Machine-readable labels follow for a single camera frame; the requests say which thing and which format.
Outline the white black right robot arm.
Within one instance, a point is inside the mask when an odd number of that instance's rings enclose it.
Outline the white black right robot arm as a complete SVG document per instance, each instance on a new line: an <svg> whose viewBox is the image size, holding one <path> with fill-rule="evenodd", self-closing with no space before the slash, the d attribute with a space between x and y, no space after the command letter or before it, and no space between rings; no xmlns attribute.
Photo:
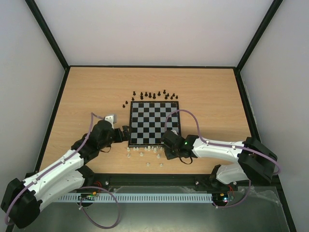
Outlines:
<svg viewBox="0 0 309 232"><path fill-rule="evenodd" d="M166 131L160 139L168 160L215 158L230 162L215 165L207 185L223 189L239 181L269 185L275 175L277 156L255 138L245 141L225 142L208 140L197 135L181 137L175 131Z"/></svg>

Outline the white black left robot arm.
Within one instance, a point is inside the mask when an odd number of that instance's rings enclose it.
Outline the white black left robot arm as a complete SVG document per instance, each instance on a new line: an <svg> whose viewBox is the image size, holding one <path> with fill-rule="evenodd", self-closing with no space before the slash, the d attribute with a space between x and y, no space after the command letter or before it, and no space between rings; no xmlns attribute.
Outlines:
<svg viewBox="0 0 309 232"><path fill-rule="evenodd" d="M94 172L86 164L96 158L101 150L111 147L113 143L128 141L129 138L129 126L114 128L113 121L107 117L42 171L24 180L15 178L10 181L0 205L6 213L5 223L25 228L60 196L89 187L94 180Z"/></svg>

